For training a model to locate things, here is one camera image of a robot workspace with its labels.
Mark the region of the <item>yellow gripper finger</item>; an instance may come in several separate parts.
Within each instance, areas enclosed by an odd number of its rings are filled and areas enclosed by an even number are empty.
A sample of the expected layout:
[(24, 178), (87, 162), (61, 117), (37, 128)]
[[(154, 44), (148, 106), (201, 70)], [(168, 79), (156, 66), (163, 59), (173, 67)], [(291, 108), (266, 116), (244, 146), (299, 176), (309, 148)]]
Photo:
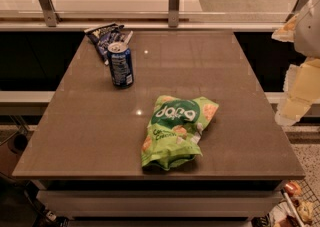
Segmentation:
[(281, 28), (273, 32), (271, 38), (280, 42), (294, 42), (294, 32), (298, 15), (291, 17)]
[(291, 64), (283, 90), (275, 121), (280, 126), (292, 126), (320, 99), (320, 59), (307, 57), (300, 66)]

